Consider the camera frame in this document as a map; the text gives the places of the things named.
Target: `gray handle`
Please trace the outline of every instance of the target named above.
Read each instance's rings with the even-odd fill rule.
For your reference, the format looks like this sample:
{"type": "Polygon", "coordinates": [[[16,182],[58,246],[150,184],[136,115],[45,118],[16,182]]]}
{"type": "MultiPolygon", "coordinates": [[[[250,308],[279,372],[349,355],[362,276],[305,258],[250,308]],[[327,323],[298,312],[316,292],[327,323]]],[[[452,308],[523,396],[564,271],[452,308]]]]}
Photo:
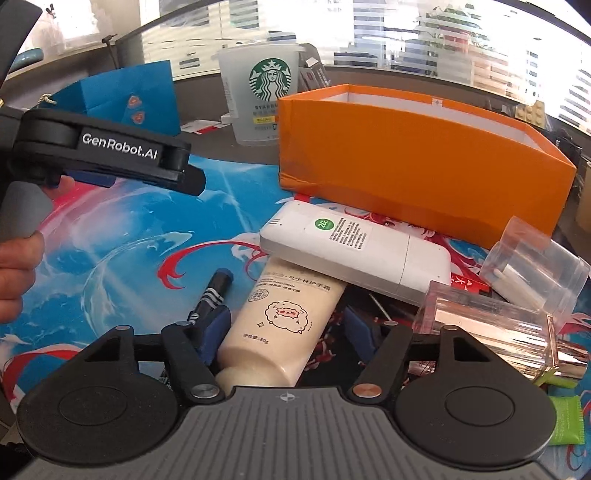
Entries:
{"type": "Polygon", "coordinates": [[[53,202],[35,184],[13,181],[0,206],[0,242],[28,238],[53,210],[53,202]]]}

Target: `blue paper bag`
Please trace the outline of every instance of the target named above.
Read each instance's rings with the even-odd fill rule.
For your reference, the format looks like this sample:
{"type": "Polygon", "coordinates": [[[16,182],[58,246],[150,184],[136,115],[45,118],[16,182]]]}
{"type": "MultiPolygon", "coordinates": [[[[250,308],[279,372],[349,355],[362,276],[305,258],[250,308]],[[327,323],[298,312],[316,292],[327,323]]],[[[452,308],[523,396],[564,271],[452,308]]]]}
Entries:
{"type": "Polygon", "coordinates": [[[165,135],[180,133],[169,60],[100,73],[68,85],[50,99],[57,103],[41,102],[39,106],[165,135]]]}

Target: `white power bank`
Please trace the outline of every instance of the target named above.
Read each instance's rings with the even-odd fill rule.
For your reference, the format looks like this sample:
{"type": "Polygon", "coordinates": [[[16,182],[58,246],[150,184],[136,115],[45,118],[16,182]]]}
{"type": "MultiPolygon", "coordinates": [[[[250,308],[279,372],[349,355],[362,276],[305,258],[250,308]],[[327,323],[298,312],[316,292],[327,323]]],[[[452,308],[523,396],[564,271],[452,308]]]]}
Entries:
{"type": "Polygon", "coordinates": [[[414,305],[431,280],[451,282],[450,255],[440,245],[297,200],[261,229],[261,249],[414,305]]]}

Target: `green label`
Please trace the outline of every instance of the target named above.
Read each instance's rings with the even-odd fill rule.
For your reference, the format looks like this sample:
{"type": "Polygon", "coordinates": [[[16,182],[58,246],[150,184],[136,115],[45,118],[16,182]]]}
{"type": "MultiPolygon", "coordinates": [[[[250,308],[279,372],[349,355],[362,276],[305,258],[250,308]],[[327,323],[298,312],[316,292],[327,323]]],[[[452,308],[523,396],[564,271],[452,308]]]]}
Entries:
{"type": "Polygon", "coordinates": [[[261,100],[274,102],[289,92],[291,70],[281,59],[265,59],[252,68],[249,84],[261,100]]]}
{"type": "Polygon", "coordinates": [[[314,222],[314,225],[320,230],[332,230],[335,227],[334,222],[328,220],[328,218],[319,218],[314,222]]]}

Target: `colorful desk mat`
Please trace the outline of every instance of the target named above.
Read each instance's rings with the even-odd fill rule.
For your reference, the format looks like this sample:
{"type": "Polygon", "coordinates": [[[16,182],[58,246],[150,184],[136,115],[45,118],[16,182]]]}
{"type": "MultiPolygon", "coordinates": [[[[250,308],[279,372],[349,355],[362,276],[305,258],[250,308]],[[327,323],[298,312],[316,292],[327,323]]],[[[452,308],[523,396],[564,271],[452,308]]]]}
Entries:
{"type": "MultiPolygon", "coordinates": [[[[24,298],[20,318],[0,326],[2,386],[13,408],[36,383],[112,327],[126,324],[136,333],[155,333],[186,319],[219,267],[234,273],[226,304],[233,312],[239,310],[266,261],[257,232],[293,197],[280,189],[276,166],[200,157],[192,157],[191,163],[207,177],[206,190],[198,198],[125,180],[110,189],[77,184],[56,202],[41,227],[46,255],[37,269],[37,282],[24,298]]],[[[452,271],[464,277],[462,281],[478,280],[486,257],[482,248],[381,215],[324,200],[298,199],[442,245],[451,254],[452,271]]],[[[578,312],[591,313],[590,291],[587,285],[578,312]]],[[[350,349],[338,353],[347,350],[342,346],[343,335],[334,330],[338,324],[336,313],[328,327],[333,333],[328,330],[321,338],[303,375],[304,383],[322,383],[331,372],[343,371],[334,368],[340,361],[347,365],[344,358],[350,357],[350,349]]],[[[588,315],[573,315],[563,332],[591,349],[588,315]]],[[[349,365],[357,367],[350,358],[349,365]]],[[[155,367],[154,374],[161,368],[155,367]]],[[[354,380],[360,368],[346,371],[350,378],[341,380],[354,380]]],[[[559,478],[581,478],[591,468],[587,455],[591,374],[576,393],[557,389],[553,394],[581,396],[587,445],[548,448],[542,462],[559,478]]]]}

